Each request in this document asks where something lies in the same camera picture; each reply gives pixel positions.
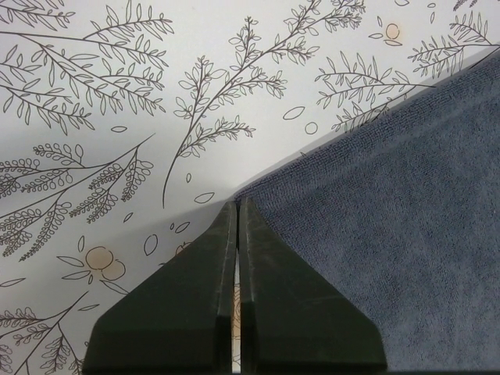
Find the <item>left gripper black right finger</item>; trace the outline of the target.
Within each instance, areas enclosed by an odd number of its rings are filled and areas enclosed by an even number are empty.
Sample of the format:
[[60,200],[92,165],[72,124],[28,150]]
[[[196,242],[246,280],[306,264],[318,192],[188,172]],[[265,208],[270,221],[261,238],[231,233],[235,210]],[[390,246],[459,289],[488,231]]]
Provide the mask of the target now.
[[241,372],[385,371],[376,325],[279,238],[250,198],[238,222]]

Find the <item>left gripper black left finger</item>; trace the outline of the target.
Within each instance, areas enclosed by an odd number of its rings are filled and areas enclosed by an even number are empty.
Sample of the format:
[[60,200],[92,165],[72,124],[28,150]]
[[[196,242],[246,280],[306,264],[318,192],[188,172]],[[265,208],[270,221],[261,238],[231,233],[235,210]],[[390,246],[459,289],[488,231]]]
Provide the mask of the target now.
[[238,211],[210,227],[95,323],[85,374],[230,374]]

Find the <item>grey blue towel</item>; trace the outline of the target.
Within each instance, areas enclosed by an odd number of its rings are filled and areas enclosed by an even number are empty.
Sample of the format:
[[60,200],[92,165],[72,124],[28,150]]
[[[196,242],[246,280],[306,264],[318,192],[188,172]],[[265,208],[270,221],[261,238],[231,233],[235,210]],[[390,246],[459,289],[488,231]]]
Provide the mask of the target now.
[[499,367],[499,57],[241,191],[391,370]]

